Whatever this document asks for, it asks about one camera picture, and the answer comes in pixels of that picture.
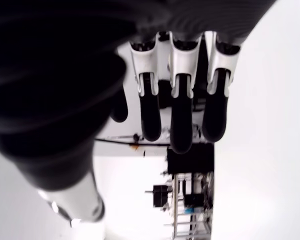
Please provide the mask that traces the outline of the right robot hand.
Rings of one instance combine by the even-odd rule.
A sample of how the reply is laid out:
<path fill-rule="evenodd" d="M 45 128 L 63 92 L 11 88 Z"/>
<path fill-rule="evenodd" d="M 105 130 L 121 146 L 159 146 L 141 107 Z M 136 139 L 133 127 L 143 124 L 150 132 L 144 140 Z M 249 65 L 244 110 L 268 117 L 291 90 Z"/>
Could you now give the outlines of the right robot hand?
<path fill-rule="evenodd" d="M 72 222 L 105 214 L 95 136 L 119 102 L 116 48 L 171 31 L 241 44 L 272 0 L 0 0 L 0 153 Z"/>

